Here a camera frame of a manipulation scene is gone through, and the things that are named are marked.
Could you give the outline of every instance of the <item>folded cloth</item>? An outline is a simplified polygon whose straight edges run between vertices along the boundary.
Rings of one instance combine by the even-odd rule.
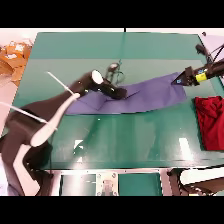
[[[121,114],[146,112],[169,107],[186,100],[184,88],[171,85],[179,75],[170,75],[150,79],[137,84],[122,86],[127,89],[127,97],[114,100],[101,92],[89,91],[87,95],[75,101],[66,114]]]
[[[195,97],[194,102],[205,149],[224,150],[224,99]]]

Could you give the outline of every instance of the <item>metal bracket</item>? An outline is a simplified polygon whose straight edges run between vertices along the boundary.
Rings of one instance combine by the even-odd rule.
[[[118,196],[118,173],[96,174],[96,196]]]

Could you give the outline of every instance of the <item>white stick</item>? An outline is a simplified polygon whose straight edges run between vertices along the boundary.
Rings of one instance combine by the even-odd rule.
[[[43,118],[39,118],[39,117],[37,117],[37,116],[35,116],[35,115],[33,115],[33,114],[30,114],[30,113],[26,112],[25,110],[21,110],[21,109],[19,109],[18,107],[14,107],[14,106],[12,106],[12,105],[10,105],[10,104],[7,104],[7,103],[5,103],[5,102],[0,102],[0,104],[2,104],[3,106],[9,107],[9,108],[11,108],[11,109],[13,109],[13,110],[15,110],[15,111],[18,111],[18,112],[20,112],[21,114],[24,114],[24,115],[26,115],[26,116],[28,116],[28,117],[32,117],[33,119],[35,119],[35,120],[37,120],[37,121],[39,121],[39,122],[41,122],[41,123],[45,123],[45,124],[48,123],[48,122],[47,122],[46,120],[44,120]]]
[[[68,86],[66,86],[62,81],[55,77],[51,72],[47,72],[47,74],[50,75],[53,79],[55,79],[60,85],[62,85],[65,90],[69,91],[72,95],[74,95],[74,93],[68,88]]]

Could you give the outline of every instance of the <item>blue cloth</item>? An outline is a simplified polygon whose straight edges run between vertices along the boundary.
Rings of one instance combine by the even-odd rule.
[[[144,82],[122,86],[127,89],[127,97],[114,100],[101,92],[89,91],[78,101],[72,103],[66,114],[122,114],[146,112],[162,109],[186,100],[184,88],[171,85],[179,75],[173,73]]]

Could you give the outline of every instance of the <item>dark red fabric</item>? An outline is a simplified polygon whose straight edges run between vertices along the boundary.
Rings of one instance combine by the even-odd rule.
[[[202,142],[207,150],[224,150],[224,99],[195,97]]]

